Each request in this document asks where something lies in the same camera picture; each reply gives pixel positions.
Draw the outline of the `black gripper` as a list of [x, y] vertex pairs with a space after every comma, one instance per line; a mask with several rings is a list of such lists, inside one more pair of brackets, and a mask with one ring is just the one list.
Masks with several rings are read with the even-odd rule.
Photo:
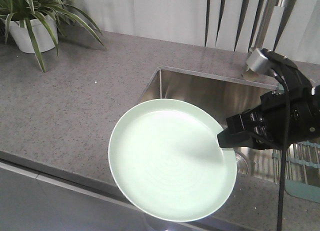
[[287, 57], [262, 52], [272, 62], [267, 75], [283, 86], [284, 93], [267, 92], [257, 107], [228, 117], [228, 129], [217, 135], [221, 148], [286, 149], [320, 135], [319, 86], [312, 86]]

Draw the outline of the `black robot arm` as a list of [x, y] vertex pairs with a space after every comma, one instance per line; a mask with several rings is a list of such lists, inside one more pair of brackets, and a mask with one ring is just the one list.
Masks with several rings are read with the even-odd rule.
[[288, 148], [320, 136], [320, 87], [313, 86], [293, 61], [266, 48], [256, 48], [247, 67], [275, 78], [283, 93], [269, 91], [260, 105], [226, 119], [227, 128], [217, 135], [221, 148], [256, 150]]

